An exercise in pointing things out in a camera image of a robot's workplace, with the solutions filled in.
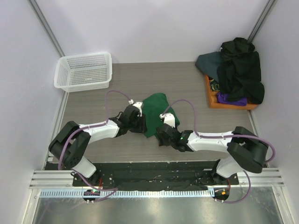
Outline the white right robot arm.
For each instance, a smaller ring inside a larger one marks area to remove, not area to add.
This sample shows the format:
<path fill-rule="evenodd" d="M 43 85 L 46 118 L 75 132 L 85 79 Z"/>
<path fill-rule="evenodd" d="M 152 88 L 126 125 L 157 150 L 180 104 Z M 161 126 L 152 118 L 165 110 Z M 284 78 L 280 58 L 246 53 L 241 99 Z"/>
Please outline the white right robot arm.
<path fill-rule="evenodd" d="M 157 128 L 157 138 L 160 146 L 171 146 L 180 152 L 227 153 L 227 158 L 218 159 L 212 170 L 200 178 L 204 184 L 222 184 L 233 174 L 242 171 L 261 173 L 269 147 L 269 144 L 241 126 L 226 133 L 197 133 L 192 130 L 179 132 L 177 128 L 163 124 Z"/>

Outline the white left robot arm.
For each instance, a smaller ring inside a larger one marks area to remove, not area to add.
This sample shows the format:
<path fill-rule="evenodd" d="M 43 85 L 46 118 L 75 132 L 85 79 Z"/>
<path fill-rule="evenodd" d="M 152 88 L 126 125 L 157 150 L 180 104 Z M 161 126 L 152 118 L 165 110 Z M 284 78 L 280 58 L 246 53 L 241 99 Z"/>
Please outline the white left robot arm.
<path fill-rule="evenodd" d="M 75 170 L 77 178 L 95 186 L 100 180 L 100 171 L 84 157 L 87 146 L 95 141 L 125 135 L 128 131 L 145 133 L 147 128 L 142 107 L 142 102 L 128 105 L 124 112 L 107 122 L 79 125 L 69 121 L 50 143 L 49 152 L 59 159 L 59 168 Z"/>

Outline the green t shirt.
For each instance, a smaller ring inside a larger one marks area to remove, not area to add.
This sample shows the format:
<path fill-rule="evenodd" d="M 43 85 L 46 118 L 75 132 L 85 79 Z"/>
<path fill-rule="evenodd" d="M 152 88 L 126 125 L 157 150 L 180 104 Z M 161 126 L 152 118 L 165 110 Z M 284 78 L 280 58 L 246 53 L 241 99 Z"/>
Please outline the green t shirt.
<path fill-rule="evenodd" d="M 164 93 L 154 93 L 145 98 L 142 103 L 142 113 L 145 115 L 145 124 L 147 128 L 144 135 L 146 138 L 150 138 L 156 135 L 157 127 L 160 127 L 163 124 L 163 121 L 160 119 L 160 114 L 167 109 L 169 103 Z"/>

